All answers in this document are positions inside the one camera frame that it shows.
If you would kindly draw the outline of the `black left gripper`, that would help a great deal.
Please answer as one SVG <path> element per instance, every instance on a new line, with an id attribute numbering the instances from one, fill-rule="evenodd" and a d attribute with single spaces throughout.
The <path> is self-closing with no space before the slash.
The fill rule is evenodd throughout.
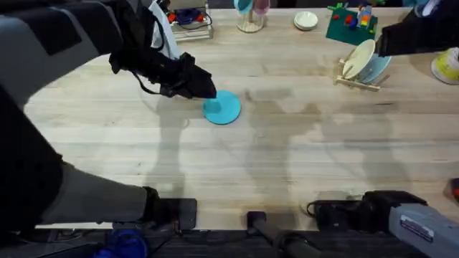
<path id="1" fill-rule="evenodd" d="M 131 72 L 141 89 L 150 95 L 179 95 L 187 99 L 217 96 L 212 75 L 196 65 L 195 58 L 187 52 L 171 59 L 153 47 L 123 48 L 110 55 L 109 63 L 115 74 L 121 70 Z"/>

